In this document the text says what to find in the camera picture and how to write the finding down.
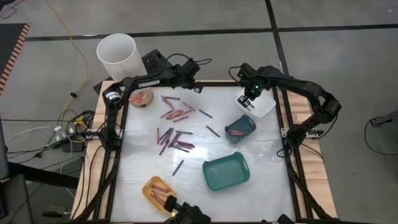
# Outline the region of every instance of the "teal tray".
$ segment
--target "teal tray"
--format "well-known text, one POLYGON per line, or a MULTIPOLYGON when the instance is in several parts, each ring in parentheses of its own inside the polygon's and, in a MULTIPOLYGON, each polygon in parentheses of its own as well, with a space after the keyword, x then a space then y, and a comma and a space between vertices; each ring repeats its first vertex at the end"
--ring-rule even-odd
POLYGON ((235 144, 235 143, 239 142, 240 140, 246 138, 249 134, 251 134, 253 131, 255 131, 256 128, 257 128, 256 124, 248 115, 242 115, 242 117, 237 119, 232 124, 225 126, 225 134, 226 134, 228 140, 235 144), (241 131, 241 132, 246 133, 246 135, 245 136, 229 135, 228 134, 229 130, 241 131))
POLYGON ((250 170, 240 152, 213 161, 205 161, 202 165, 207 186, 210 190, 227 189, 250 179, 250 170))

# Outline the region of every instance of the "white trash bin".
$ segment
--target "white trash bin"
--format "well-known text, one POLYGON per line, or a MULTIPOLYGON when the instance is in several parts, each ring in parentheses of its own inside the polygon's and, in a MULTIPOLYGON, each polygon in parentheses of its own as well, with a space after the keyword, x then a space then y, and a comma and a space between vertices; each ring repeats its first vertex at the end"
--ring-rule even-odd
POLYGON ((146 75, 136 42, 126 34, 112 34, 97 46, 97 56, 115 81, 146 75))
POLYGON ((262 117, 264 117, 270 110, 272 110, 276 102, 270 96, 272 94, 271 91, 263 90, 261 95, 257 97, 254 101, 250 101, 254 108, 248 106, 249 110, 244 108, 239 102, 238 98, 244 95, 244 88, 241 88, 235 93, 235 103, 239 108, 241 108, 251 119, 254 121, 260 121, 262 117))

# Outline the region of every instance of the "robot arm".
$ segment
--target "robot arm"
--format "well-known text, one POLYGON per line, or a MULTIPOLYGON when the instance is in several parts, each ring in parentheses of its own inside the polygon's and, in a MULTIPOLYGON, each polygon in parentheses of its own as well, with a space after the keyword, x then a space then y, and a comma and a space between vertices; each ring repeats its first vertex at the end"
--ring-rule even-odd
POLYGON ((176 64, 167 68, 167 70, 163 68, 160 72, 153 75, 127 77, 121 82, 113 83, 102 94, 108 116, 105 121, 106 126, 100 130, 99 134, 102 145, 107 150, 116 150, 121 146, 121 142, 115 132, 116 114, 128 101, 132 92, 159 84, 172 88, 180 86, 201 93, 203 87, 199 83, 195 83, 195 79, 193 78, 199 69, 199 64, 190 58, 183 66, 176 64))
POLYGON ((240 78, 239 83, 244 87, 244 95, 238 101, 244 107, 250 105, 249 100, 254 100, 260 96, 262 90, 270 90, 273 86, 285 88, 309 100, 313 115, 302 124, 294 124, 286 133, 286 141, 292 149, 301 145, 307 131, 319 124, 327 124, 333 121, 341 109, 339 101, 320 85, 287 77, 272 66, 260 67, 255 70, 247 63, 243 63, 238 77, 240 78))

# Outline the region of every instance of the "white table surface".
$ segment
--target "white table surface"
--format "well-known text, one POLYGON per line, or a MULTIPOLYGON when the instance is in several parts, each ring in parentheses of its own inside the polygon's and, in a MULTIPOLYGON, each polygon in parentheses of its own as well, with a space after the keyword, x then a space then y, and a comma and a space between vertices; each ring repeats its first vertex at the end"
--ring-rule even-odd
MULTIPOLYGON (((182 88, 158 87, 153 88, 155 98, 148 107, 129 106, 112 222, 162 222, 168 218, 155 210, 142 194, 143 186, 156 175, 173 188, 179 203, 198 205, 213 222, 275 221, 282 213, 294 218, 285 161, 275 155, 282 148, 275 108, 256 122, 257 129, 241 142, 232 144, 225 136, 224 127, 244 115, 235 104, 236 90, 238 87, 204 87, 198 94, 182 88), (180 97, 195 109, 212 115, 213 119, 198 110, 176 123, 160 119, 170 110, 161 95, 180 97), (221 137, 216 137, 206 125, 221 137), (190 142, 196 148, 191 153, 166 148, 159 156, 162 146, 156 144, 158 127, 160 135, 171 127, 194 133, 183 134, 179 140, 190 142), (250 179, 230 189, 211 191, 203 175, 203 162, 236 151, 243 154, 250 179), (184 163, 172 176, 182 159, 184 163)), ((180 101, 170 102, 175 109, 187 109, 180 101)))

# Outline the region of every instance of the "orange tray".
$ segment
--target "orange tray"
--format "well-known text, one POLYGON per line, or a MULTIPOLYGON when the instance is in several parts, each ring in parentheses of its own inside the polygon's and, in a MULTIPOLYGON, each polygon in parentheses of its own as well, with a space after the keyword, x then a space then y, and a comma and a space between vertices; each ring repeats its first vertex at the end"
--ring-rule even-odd
POLYGON ((173 189, 166 184, 160 177, 154 176, 142 188, 142 194, 152 204, 156 210, 161 213, 168 214, 169 212, 164 209, 164 203, 169 195, 177 197, 173 189))

